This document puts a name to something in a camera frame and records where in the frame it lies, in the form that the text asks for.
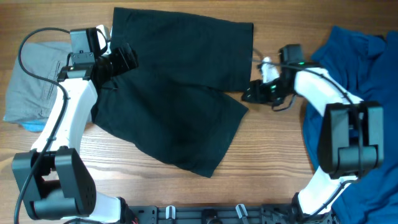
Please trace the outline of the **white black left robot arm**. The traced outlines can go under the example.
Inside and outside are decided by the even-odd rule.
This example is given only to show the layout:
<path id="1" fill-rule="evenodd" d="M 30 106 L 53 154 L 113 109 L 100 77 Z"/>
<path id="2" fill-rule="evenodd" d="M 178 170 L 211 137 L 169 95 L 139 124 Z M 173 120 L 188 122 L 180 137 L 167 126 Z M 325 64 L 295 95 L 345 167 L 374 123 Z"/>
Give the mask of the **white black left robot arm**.
<path id="1" fill-rule="evenodd" d="M 69 32 L 72 50 L 51 80 L 57 96 L 44 130 L 29 152 L 17 153 L 12 171 L 19 188 L 14 222 L 21 209 L 33 220 L 67 223 L 137 223 L 121 197 L 97 191 L 80 158 L 86 121 L 101 85 L 137 66 L 129 46 L 110 51 L 105 26 Z"/>

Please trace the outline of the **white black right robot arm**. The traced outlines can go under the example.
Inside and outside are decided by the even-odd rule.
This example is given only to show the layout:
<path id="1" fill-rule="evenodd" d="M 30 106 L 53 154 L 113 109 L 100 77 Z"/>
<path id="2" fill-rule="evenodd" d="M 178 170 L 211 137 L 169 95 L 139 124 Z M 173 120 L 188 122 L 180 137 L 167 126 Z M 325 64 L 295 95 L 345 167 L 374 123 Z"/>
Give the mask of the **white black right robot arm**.
<path id="1" fill-rule="evenodd" d="M 308 185 L 294 195 L 289 214 L 294 222 L 319 222 L 350 185 L 382 165 L 382 106 L 350 93 L 313 62 L 274 63 L 264 58 L 257 67 L 262 77 L 250 83 L 244 101 L 280 111 L 286 96 L 301 96 L 322 117 L 318 167 Z"/>

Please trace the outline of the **black shorts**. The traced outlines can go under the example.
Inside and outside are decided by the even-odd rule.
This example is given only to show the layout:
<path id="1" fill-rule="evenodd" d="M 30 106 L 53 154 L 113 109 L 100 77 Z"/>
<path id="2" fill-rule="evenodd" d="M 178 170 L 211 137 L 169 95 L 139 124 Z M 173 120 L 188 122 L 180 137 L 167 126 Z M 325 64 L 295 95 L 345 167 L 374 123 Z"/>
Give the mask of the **black shorts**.
<path id="1" fill-rule="evenodd" d="M 138 66 L 106 82 L 92 120 L 166 164 L 211 177 L 247 108 L 254 26 L 181 12 L 113 12 L 111 48 L 128 44 Z"/>

